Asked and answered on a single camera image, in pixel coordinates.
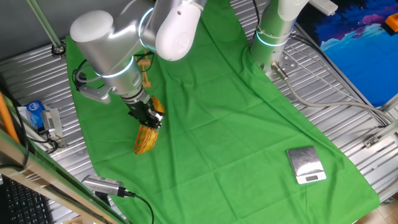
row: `green backdrop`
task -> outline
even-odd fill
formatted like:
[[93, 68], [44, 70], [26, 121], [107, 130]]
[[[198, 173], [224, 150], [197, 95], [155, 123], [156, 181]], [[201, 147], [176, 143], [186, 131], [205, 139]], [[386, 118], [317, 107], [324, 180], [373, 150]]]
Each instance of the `green backdrop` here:
[[[83, 59], [67, 37], [68, 73]], [[349, 224], [379, 205], [351, 161], [254, 63], [228, 0], [209, 0], [188, 55], [155, 56], [148, 77], [166, 115], [153, 150], [138, 156], [139, 124], [118, 96], [104, 105], [72, 94], [95, 171], [146, 198], [155, 223]], [[315, 146], [327, 180], [297, 183], [286, 150], [304, 146]], [[113, 200], [130, 221], [150, 223], [140, 200]]]

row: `metal grating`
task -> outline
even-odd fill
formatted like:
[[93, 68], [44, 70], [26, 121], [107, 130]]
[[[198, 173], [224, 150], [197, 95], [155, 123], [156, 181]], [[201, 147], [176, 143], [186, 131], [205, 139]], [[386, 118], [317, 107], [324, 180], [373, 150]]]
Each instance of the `metal grating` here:
[[[51, 157], [79, 181], [88, 174], [95, 174], [73, 103], [66, 60], [53, 57], [49, 45], [0, 62], [0, 73], [9, 85], [10, 92], [22, 105], [40, 100], [51, 108], [58, 108], [63, 137], [68, 147], [58, 149]], [[111, 199], [109, 202], [121, 214]], [[53, 200], [48, 203], [56, 223], [77, 216]]]
[[[267, 1], [257, 0], [259, 11]], [[242, 24], [246, 37], [251, 39], [257, 24], [256, 13], [251, 0], [232, 0], [235, 13]], [[95, 174], [86, 144], [83, 139], [75, 105], [67, 77], [66, 61], [53, 57], [51, 46], [42, 47], [27, 54], [0, 62], [3, 74], [14, 97], [21, 104], [41, 100], [52, 108], [58, 108], [63, 124], [63, 135], [68, 144], [52, 155], [61, 166], [81, 181], [88, 174]], [[289, 78], [297, 93], [309, 101], [325, 103], [353, 100], [355, 90], [331, 72], [323, 60], [311, 48], [290, 39], [285, 49], [299, 64], [290, 68]], [[351, 106], [334, 108], [310, 108], [297, 102], [284, 82], [271, 80], [279, 90], [300, 110], [320, 131], [340, 148], [360, 170], [371, 186], [386, 199], [398, 190], [398, 145], [393, 137], [385, 138], [379, 144], [367, 149], [363, 142], [379, 131], [379, 123], [366, 110]], [[398, 118], [398, 106], [389, 110]], [[112, 207], [120, 213], [112, 201]], [[62, 223], [76, 213], [49, 201], [56, 223]]]

